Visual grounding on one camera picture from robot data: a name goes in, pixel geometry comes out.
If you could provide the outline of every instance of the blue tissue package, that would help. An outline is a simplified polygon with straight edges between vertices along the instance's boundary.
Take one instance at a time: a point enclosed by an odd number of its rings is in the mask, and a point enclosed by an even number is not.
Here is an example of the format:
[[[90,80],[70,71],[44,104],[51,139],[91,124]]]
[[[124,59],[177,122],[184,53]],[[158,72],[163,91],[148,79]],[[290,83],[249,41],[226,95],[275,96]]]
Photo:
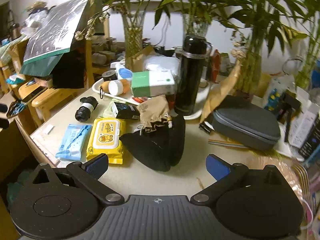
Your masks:
[[[85,137],[91,128],[92,125],[69,124],[62,138],[59,151],[56,153],[56,158],[79,161]]]

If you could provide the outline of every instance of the gray ribbed plate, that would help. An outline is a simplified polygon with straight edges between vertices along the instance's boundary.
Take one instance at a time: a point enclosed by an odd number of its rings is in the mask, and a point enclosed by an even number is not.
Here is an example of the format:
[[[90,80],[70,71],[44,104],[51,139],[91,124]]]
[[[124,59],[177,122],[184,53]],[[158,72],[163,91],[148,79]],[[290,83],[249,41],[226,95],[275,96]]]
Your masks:
[[[84,233],[68,240],[226,240],[247,239],[224,228],[211,209],[186,196],[138,196],[104,210]],[[30,240],[23,236],[20,240]]]

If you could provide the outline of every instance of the black thermos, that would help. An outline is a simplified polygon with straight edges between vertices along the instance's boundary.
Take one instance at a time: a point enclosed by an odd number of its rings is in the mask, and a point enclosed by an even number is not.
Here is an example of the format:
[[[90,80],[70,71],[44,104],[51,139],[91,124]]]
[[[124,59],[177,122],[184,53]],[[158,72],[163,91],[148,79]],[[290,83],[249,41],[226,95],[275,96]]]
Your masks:
[[[174,104],[177,114],[192,114],[201,74],[206,64],[205,59],[211,50],[212,46],[205,38],[196,35],[186,36],[182,48],[180,82]]]

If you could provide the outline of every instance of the metal screw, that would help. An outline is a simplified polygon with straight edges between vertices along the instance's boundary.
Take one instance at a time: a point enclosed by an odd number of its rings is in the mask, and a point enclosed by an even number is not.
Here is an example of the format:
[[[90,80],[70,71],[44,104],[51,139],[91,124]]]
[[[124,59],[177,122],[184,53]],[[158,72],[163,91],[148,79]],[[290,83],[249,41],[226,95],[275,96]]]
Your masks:
[[[121,196],[116,193],[112,193],[106,196],[106,200],[110,202],[116,202],[116,201],[119,201],[120,199],[121,199]]]
[[[209,197],[205,194],[197,194],[193,197],[193,199],[197,202],[206,202],[209,200]]]

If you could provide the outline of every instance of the green and white box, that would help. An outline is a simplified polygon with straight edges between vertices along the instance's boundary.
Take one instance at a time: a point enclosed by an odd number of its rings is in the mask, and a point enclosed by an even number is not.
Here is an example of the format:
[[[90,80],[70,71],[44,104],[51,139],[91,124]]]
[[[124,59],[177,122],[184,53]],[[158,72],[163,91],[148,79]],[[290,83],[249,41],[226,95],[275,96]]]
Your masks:
[[[131,90],[136,98],[173,95],[175,82],[170,70],[134,72]]]

